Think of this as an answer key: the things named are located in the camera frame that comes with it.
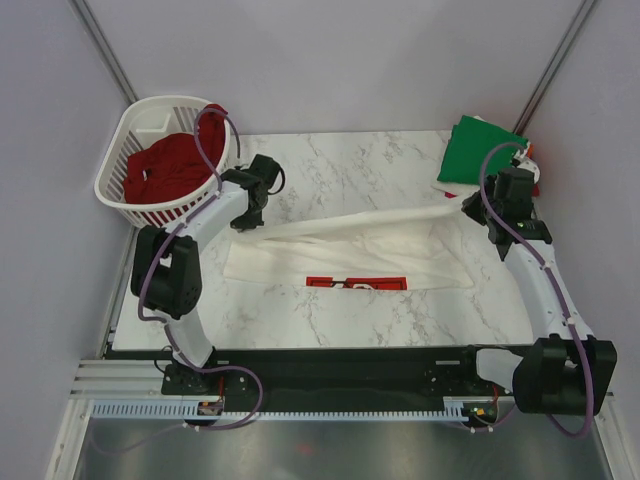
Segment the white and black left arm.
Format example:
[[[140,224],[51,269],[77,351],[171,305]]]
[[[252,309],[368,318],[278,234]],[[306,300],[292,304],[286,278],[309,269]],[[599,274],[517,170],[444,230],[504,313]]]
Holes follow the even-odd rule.
[[[219,369],[210,362],[215,348],[206,339],[197,305],[203,291],[200,254],[221,232],[264,225],[262,211],[284,185],[282,166],[256,155],[249,166],[221,175],[221,190],[170,227],[146,226],[136,240],[131,292],[140,321],[159,324],[171,363],[164,370],[164,395],[211,395]]]

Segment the white plastic laundry basket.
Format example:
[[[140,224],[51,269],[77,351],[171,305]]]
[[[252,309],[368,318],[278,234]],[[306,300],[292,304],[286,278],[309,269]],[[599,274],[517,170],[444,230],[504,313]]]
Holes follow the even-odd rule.
[[[197,115],[210,104],[209,100],[199,97],[163,95],[148,97],[129,106],[120,118],[95,179],[97,199],[136,228],[163,227],[199,206],[216,190],[215,179],[208,179],[178,199],[153,204],[128,202],[123,182],[130,156],[171,134],[191,134]]]

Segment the red t-shirt in basket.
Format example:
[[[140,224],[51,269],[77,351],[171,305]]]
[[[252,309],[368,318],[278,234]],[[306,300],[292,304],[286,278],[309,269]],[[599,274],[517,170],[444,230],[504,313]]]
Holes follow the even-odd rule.
[[[204,193],[184,198],[205,185],[212,177],[212,167],[226,160],[227,111],[219,104],[214,113],[205,113],[198,122],[198,135],[173,133],[149,148],[134,153],[127,160],[127,174],[122,182],[124,200],[132,205],[171,205],[157,212],[142,212],[140,218],[149,225],[163,226],[190,212],[206,196]]]

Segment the green folded t-shirt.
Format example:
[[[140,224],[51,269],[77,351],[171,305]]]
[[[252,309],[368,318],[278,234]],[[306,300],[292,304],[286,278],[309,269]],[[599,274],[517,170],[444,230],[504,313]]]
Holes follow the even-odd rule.
[[[517,143],[529,147],[529,140],[499,126],[463,115],[452,128],[437,181],[477,186],[481,165],[497,145]]]

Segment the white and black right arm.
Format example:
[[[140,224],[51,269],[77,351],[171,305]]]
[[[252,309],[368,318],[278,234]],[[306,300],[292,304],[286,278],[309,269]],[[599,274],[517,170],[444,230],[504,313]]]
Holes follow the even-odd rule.
[[[582,416],[600,412],[617,363],[578,313],[555,262],[552,237],[532,216],[534,176],[506,168],[486,178],[462,210],[488,238],[516,281],[533,344],[523,354],[482,347],[458,368],[458,381],[477,394],[495,383],[514,394],[523,413]]]

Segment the white Coca-Cola t-shirt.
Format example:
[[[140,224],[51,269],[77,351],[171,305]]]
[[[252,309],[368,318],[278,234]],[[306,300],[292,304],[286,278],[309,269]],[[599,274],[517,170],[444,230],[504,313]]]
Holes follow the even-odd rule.
[[[461,203],[376,210],[235,234],[228,279],[315,288],[470,288]]]

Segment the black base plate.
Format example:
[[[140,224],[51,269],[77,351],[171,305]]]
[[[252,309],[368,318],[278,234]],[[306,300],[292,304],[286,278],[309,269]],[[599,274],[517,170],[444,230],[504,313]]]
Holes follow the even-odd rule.
[[[507,411],[445,422],[472,432],[493,431],[516,411],[511,392],[476,372],[477,347],[216,350],[207,370],[217,374],[211,395],[164,395],[168,350],[107,354],[109,360],[150,361],[161,373],[161,394],[231,404],[234,412],[361,412],[434,410],[446,397],[463,402],[505,402]],[[196,430],[221,431],[255,421],[185,422]]]

